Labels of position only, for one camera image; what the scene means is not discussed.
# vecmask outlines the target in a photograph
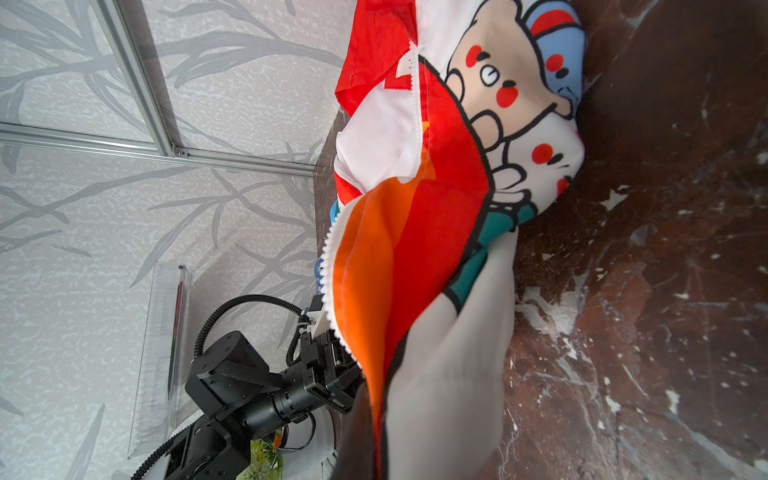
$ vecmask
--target red cheek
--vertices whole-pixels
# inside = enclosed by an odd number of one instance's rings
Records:
[[[565,189],[568,188],[568,181],[564,178],[561,178],[558,180],[558,197],[560,197],[563,192],[565,192]]]
[[[552,146],[550,144],[541,144],[538,147],[533,149],[533,153],[531,154],[531,160],[533,160],[533,163],[537,165],[546,164],[550,160],[552,160],[552,155],[554,154],[554,150],[552,149]]]
[[[472,48],[469,49],[469,53],[467,53],[467,66],[472,68],[478,63],[478,55],[480,55],[480,52],[482,51],[482,47],[480,45],[474,45]]]
[[[515,87],[499,88],[496,92],[496,103],[501,108],[507,108],[518,99],[518,89]]]
[[[555,73],[556,71],[563,68],[563,63],[565,60],[563,59],[563,56],[559,53],[556,53],[552,55],[550,58],[547,59],[547,70],[551,71],[552,73]]]

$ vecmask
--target cartoon eye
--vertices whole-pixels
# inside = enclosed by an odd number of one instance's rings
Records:
[[[492,86],[498,81],[498,70],[493,65],[486,65],[480,69],[480,80],[486,87]]]

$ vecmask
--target white fabric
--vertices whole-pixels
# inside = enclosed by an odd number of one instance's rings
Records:
[[[419,54],[445,79],[448,62],[482,0],[416,0]]]
[[[501,441],[517,239],[491,243],[458,318],[440,294],[411,328],[387,397],[389,478],[471,478]]]
[[[418,64],[412,45],[396,68],[396,75],[410,75],[411,89],[385,88],[382,80],[336,136],[333,168],[362,194],[387,178],[413,178],[419,171],[423,129]]]

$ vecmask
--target metal bar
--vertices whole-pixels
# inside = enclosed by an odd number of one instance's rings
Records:
[[[174,146],[168,137],[160,106],[152,94],[147,74],[141,65],[141,56],[128,31],[118,0],[91,0],[91,6],[149,129],[149,135],[157,146],[157,152],[164,157],[173,157]]]
[[[177,150],[182,152],[182,155],[165,157],[160,155],[155,145],[148,142],[74,134],[2,122],[0,122],[0,143],[20,147],[86,151],[119,157],[194,165],[196,167],[226,168],[228,170],[256,171],[268,174],[296,175],[298,177],[312,177],[314,172],[313,165],[295,164],[265,157],[249,157],[247,155],[224,154],[206,150],[177,148]]]

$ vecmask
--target red fabric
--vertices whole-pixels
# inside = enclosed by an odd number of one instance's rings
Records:
[[[354,115],[371,88],[417,44],[415,0],[359,0],[336,99]]]
[[[565,10],[552,10],[536,18],[536,22],[531,27],[531,35],[536,36],[543,31],[563,24],[577,25],[576,20],[574,20],[570,13]]]
[[[458,269],[489,189],[478,146],[453,97],[422,64],[419,80],[422,119],[429,123],[424,148],[435,178],[419,181],[395,248],[384,378],[402,338]]]
[[[333,172],[333,176],[336,178],[336,192],[339,194],[339,200],[341,200],[342,205],[347,205],[362,195],[360,190],[357,190],[354,185],[341,178],[338,173]]]
[[[392,68],[386,73],[384,77],[384,88],[386,90],[410,90],[411,89],[411,75],[397,75],[397,64],[394,64]]]

